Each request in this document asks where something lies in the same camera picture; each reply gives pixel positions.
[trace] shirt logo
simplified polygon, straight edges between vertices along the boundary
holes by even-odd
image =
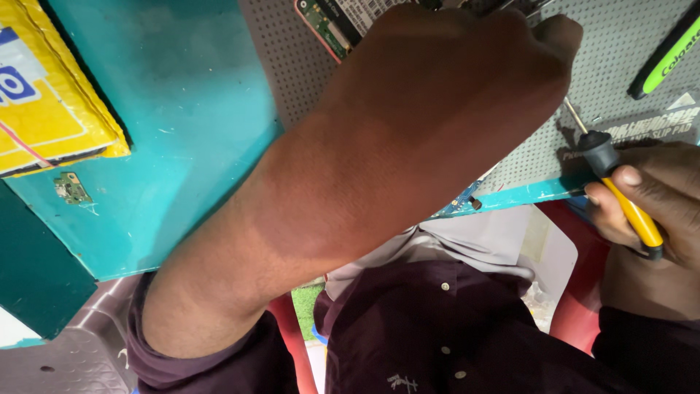
[[[408,376],[404,376],[404,379],[401,379],[401,376],[398,376],[398,374],[396,374],[391,378],[387,379],[386,381],[391,383],[392,390],[396,390],[396,386],[401,386],[402,384],[405,384],[408,394],[418,393],[418,383],[416,383],[415,379],[413,380],[413,382],[409,382]]]

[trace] perforated anti-slip pad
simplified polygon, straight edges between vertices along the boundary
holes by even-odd
[[[472,1],[478,11],[502,3],[501,0]],[[526,3],[516,1],[515,5],[527,9]],[[544,9],[543,18],[563,13],[584,27],[569,97],[580,107],[579,113],[586,124],[598,130],[622,126],[609,131],[614,137],[629,139],[636,133],[634,126],[638,121],[645,121],[649,125],[646,130],[656,130],[648,136],[697,143],[697,128],[690,124],[681,127],[683,121],[692,123],[697,115],[697,111],[687,110],[693,107],[677,110],[675,120],[669,116],[673,122],[666,118],[655,121],[654,117],[666,114],[666,108],[684,93],[700,102],[700,48],[692,49],[673,73],[643,100],[635,101],[626,93],[639,69],[691,3],[692,0],[558,0]],[[293,0],[239,0],[239,4],[281,121],[290,128],[316,104],[336,67],[335,61],[295,13]],[[580,161],[567,165],[571,154],[566,133],[567,128],[573,129],[573,123],[562,110],[504,158],[477,193],[560,177],[562,167],[567,172],[579,170],[584,165]],[[673,127],[666,127],[663,121]],[[653,125],[663,127],[657,130]]]

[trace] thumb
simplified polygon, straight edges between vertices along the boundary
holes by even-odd
[[[533,34],[537,41],[571,67],[581,46],[583,27],[564,15],[555,15],[537,25]]]
[[[625,197],[666,230],[700,229],[700,203],[695,199],[630,165],[621,165],[611,178]]]

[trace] green artificial grass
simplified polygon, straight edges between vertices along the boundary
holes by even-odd
[[[299,327],[302,329],[305,341],[315,339],[311,333],[311,326],[314,324],[314,303],[316,297],[323,290],[324,284],[313,285],[292,290],[292,301],[294,310],[297,313]]]

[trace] barcode label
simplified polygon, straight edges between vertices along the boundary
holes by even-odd
[[[365,36],[372,23],[390,7],[408,2],[417,3],[417,0],[337,0],[338,6],[361,36]]]

